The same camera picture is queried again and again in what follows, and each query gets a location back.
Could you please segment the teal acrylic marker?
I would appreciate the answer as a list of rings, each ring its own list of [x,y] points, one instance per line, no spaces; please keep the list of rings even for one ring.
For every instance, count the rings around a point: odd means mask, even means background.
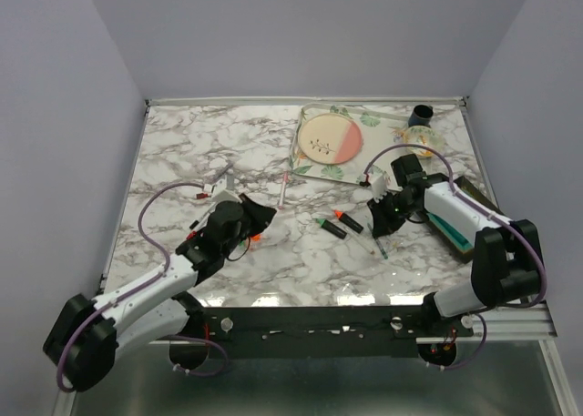
[[[379,251],[380,251],[383,259],[387,260],[388,259],[388,254],[387,254],[384,246],[382,245],[380,239],[376,238],[373,235],[373,226],[370,223],[367,222],[367,227],[368,227],[368,229],[370,231],[370,234],[371,234],[371,236],[373,238],[373,241],[374,241],[375,245],[377,246],[377,248],[379,249]]]

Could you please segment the pink capped white pen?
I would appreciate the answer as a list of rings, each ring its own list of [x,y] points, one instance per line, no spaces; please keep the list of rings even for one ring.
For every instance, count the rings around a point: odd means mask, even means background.
[[[375,250],[374,247],[371,246],[365,239],[361,238],[359,235],[354,234],[352,232],[348,233],[349,237],[356,241],[368,254],[374,255]]]

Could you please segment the orange highlighter black body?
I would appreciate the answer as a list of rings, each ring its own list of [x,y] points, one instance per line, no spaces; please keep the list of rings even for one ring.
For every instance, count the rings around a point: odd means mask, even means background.
[[[357,234],[361,234],[363,232],[363,226],[345,212],[341,210],[335,210],[334,215],[342,224]]]

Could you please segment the purple pen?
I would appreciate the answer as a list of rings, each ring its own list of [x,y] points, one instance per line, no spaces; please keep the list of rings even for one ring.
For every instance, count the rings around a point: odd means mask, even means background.
[[[226,167],[224,167],[222,170],[220,170],[214,177],[213,181],[218,181],[219,179],[221,179],[228,171],[229,169],[233,166],[232,163],[228,163],[228,165]]]

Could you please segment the green highlighter black body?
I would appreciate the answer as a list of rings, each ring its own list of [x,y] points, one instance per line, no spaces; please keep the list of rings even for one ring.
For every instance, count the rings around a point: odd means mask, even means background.
[[[346,239],[347,232],[344,229],[332,223],[330,220],[326,218],[316,218],[314,221],[320,226],[320,228],[331,233],[336,238]]]

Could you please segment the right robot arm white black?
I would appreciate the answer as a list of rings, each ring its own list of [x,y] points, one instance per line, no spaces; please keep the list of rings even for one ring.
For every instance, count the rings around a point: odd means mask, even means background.
[[[424,214],[442,219],[473,249],[468,281],[424,297],[418,317],[425,333],[442,334],[455,316],[544,294],[546,274],[533,223],[491,210],[442,173],[427,174],[414,155],[397,158],[392,169],[397,192],[389,190],[380,174],[363,176],[372,192],[367,206],[374,238],[395,233],[413,214]]]

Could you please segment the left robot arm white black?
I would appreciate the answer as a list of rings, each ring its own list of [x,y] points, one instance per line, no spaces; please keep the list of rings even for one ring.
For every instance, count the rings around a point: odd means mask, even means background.
[[[194,228],[174,253],[142,277],[92,299],[69,298],[43,345],[56,365],[64,392],[87,391],[114,366],[130,345],[161,337],[195,337],[202,317],[180,308],[178,296],[217,273],[240,243],[261,234],[277,213],[244,194],[217,203],[206,224]]]

